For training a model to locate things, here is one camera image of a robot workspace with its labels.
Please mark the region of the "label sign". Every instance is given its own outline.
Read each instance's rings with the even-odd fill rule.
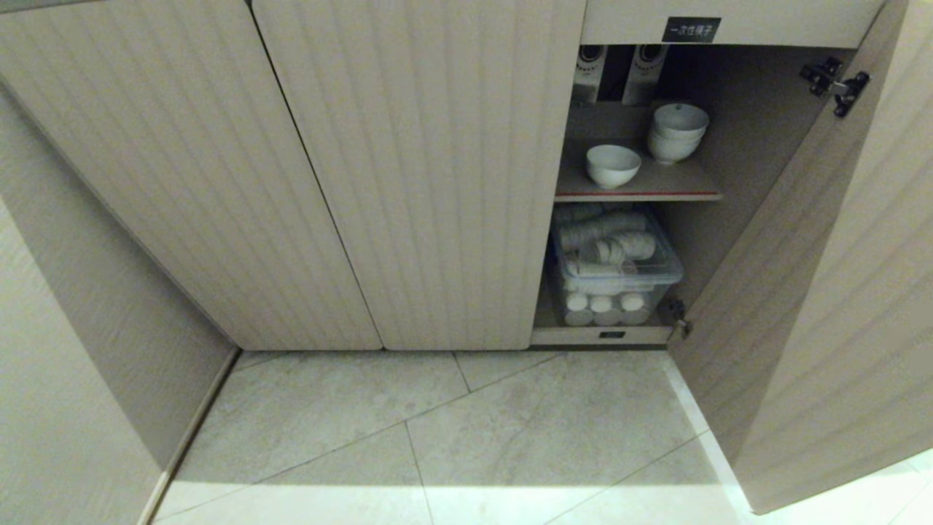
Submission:
[[[721,18],[668,17],[661,42],[712,44],[721,21]]]

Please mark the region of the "closed cabinet door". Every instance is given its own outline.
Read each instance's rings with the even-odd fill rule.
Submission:
[[[933,5],[885,4],[673,357],[763,513],[933,447]]]
[[[236,344],[382,346],[242,0],[7,13],[0,56],[67,160]]]
[[[390,349],[531,340],[585,0],[258,0]]]

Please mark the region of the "metal hinge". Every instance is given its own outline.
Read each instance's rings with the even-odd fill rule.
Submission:
[[[858,96],[871,80],[871,75],[859,71],[857,75],[848,80],[839,81],[839,71],[842,61],[829,57],[822,64],[807,64],[801,69],[801,77],[810,82],[810,92],[816,96],[825,94],[835,95],[836,109],[833,113],[837,117],[845,117],[856,104]]]
[[[674,326],[680,332],[680,338],[686,340],[693,333],[693,321],[687,320],[687,306],[680,299],[670,299],[667,308],[674,318]]]

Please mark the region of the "cabinet shelf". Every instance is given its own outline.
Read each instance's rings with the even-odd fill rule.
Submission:
[[[596,186],[586,173],[586,152],[600,144],[617,144],[634,149],[642,157],[642,167],[628,183],[605,190]],[[557,178],[555,203],[608,201],[718,201],[722,193],[696,158],[681,163],[661,164],[631,138],[568,138],[564,141],[561,170]]]
[[[547,274],[537,295],[532,345],[617,345],[663,347],[674,329],[664,326],[658,313],[638,326],[566,326],[560,321]]]

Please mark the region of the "white bowl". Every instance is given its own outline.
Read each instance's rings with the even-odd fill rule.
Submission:
[[[706,133],[709,115],[689,104],[668,104],[654,112],[652,129],[660,136],[674,139],[700,138]]]
[[[702,137],[693,140],[674,140],[650,133],[648,134],[648,151],[659,163],[673,164],[689,157],[700,146],[701,139]]]
[[[631,149],[604,144],[586,152],[586,171],[600,188],[611,190],[638,173],[641,157]]]

